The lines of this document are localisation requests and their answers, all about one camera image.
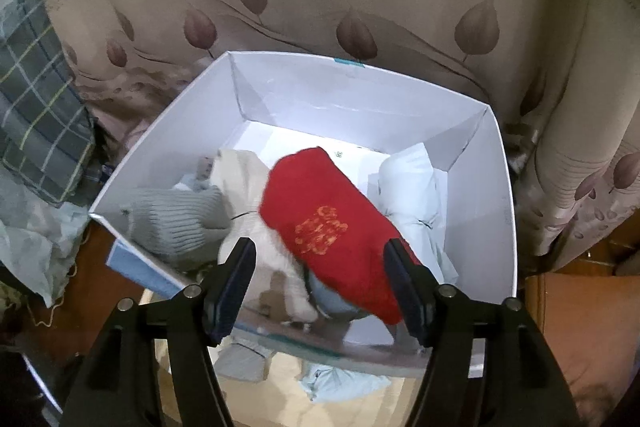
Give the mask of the cream cloth in box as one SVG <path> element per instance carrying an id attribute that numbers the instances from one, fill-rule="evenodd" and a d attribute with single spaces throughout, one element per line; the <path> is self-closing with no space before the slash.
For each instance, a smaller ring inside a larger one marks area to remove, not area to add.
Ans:
<path id="1" fill-rule="evenodd" d="M 269 173 L 250 150 L 218 150 L 208 184 L 219 195 L 196 253 L 204 262 L 222 263 L 239 239 L 251 239 L 256 267 L 243 306 L 277 322 L 309 324 L 318 312 L 309 302 L 302 266 L 259 214 Z"/>

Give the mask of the red underwear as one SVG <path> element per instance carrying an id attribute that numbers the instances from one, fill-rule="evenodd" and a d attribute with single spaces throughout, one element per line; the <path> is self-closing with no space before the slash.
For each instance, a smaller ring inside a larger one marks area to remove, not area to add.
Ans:
<path id="1" fill-rule="evenodd" d="M 383 265 L 390 239 L 405 239 L 321 147 L 280 158 L 259 214 L 288 251 L 329 288 L 388 325 L 402 320 Z"/>

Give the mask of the grey knit garment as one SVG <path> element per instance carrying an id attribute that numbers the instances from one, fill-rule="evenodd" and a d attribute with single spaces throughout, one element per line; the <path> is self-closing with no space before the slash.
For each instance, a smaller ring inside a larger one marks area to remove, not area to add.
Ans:
<path id="1" fill-rule="evenodd" d="M 218 257 L 231 219 L 216 186 L 202 191 L 138 188 L 120 206 L 126 237 L 157 259 L 192 271 Z"/>

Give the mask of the grey plaid fabric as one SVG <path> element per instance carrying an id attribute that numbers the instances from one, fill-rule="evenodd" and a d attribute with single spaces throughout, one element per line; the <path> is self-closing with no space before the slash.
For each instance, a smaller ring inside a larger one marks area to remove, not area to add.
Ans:
<path id="1" fill-rule="evenodd" d="M 59 206 L 90 164 L 93 121 L 43 0 L 1 9 L 1 164 Z"/>

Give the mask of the blue checked cloth cover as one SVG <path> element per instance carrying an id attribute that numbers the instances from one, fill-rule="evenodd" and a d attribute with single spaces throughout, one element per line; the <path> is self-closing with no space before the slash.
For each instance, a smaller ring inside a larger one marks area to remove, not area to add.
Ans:
<path id="1" fill-rule="evenodd" d="M 118 239 L 106 258 L 106 265 L 160 297 L 172 298 L 186 287 L 185 283 L 170 275 L 165 269 L 154 267 L 150 260 L 144 260 L 130 251 Z"/>

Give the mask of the wooden drawer grey front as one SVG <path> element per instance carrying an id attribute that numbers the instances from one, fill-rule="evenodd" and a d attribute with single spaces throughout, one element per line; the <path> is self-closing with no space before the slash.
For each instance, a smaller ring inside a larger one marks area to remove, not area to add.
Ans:
<path id="1" fill-rule="evenodd" d="M 313 403 L 298 382 L 302 361 L 278 353 L 268 377 L 257 384 L 218 378 L 237 426 L 402 426 L 420 381 L 393 378 L 370 395 L 341 402 Z"/>

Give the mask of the white XINCCI shoe box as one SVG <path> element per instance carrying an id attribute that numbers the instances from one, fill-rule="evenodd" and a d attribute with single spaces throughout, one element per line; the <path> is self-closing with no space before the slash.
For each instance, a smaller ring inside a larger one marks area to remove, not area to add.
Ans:
<path id="1" fill-rule="evenodd" d="M 315 55 L 231 52 L 154 121 L 91 216 L 171 297 L 183 270 L 136 219 L 177 207 L 199 160 L 256 249 L 234 335 L 307 361 L 412 377 L 428 354 L 406 329 L 383 262 L 400 239 L 417 267 L 485 303 L 516 291 L 512 193 L 490 107 L 423 80 Z"/>

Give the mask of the light blue underwear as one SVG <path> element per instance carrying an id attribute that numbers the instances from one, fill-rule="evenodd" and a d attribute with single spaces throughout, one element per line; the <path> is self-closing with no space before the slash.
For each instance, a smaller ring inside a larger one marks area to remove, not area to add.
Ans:
<path id="1" fill-rule="evenodd" d="M 327 319 L 350 322 L 370 315 L 323 284 L 309 269 L 305 269 L 305 284 L 312 303 Z"/>

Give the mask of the wooden bed frame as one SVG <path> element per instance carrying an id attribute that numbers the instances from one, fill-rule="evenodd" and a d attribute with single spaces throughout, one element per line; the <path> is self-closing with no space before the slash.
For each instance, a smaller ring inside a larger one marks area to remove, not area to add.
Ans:
<path id="1" fill-rule="evenodd" d="M 614 412 L 639 372 L 639 216 L 520 294 L 570 385 L 585 426 Z"/>

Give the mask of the pale blue crumpled garment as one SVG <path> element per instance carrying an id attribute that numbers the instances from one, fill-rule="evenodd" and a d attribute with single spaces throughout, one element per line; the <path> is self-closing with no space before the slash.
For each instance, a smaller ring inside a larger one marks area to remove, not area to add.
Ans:
<path id="1" fill-rule="evenodd" d="M 392 381 L 386 376 L 304 362 L 298 383 L 312 403 L 334 403 L 363 398 L 385 389 Z"/>

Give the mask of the beige leaf pattern curtain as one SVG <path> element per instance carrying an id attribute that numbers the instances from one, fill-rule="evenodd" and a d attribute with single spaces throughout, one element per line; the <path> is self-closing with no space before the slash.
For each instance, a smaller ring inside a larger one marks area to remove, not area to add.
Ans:
<path id="1" fill-rule="evenodd" d="M 525 254 L 576 257 L 639 219 L 639 0 L 46 0 L 122 155 L 214 57 L 338 56 L 489 103 Z"/>

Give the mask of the grey honeycomb rolled underwear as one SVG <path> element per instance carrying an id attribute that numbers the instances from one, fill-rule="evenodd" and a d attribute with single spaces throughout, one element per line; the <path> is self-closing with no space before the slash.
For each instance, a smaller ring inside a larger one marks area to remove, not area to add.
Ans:
<path id="1" fill-rule="evenodd" d="M 259 343 L 232 338 L 219 352 L 214 369 L 220 376 L 257 384 L 267 379 L 273 355 L 273 350 Z"/>

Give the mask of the light blue garment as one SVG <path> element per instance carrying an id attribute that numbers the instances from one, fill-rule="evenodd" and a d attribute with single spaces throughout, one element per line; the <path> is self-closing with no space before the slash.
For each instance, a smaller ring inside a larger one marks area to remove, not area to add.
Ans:
<path id="1" fill-rule="evenodd" d="M 444 251 L 446 187 L 423 143 L 387 157 L 378 170 L 378 209 L 439 284 L 459 274 Z"/>

